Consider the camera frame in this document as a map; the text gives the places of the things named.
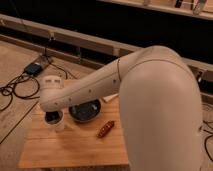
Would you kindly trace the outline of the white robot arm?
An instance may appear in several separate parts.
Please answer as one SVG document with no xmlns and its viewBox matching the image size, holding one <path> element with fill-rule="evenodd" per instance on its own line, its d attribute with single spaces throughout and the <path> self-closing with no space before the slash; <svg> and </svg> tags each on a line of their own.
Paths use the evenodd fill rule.
<svg viewBox="0 0 213 171">
<path fill-rule="evenodd" d="M 40 107 L 55 112 L 112 94 L 119 96 L 131 171 L 201 171 L 201 94 L 179 54 L 142 48 L 67 86 L 45 76 Z"/>
</svg>

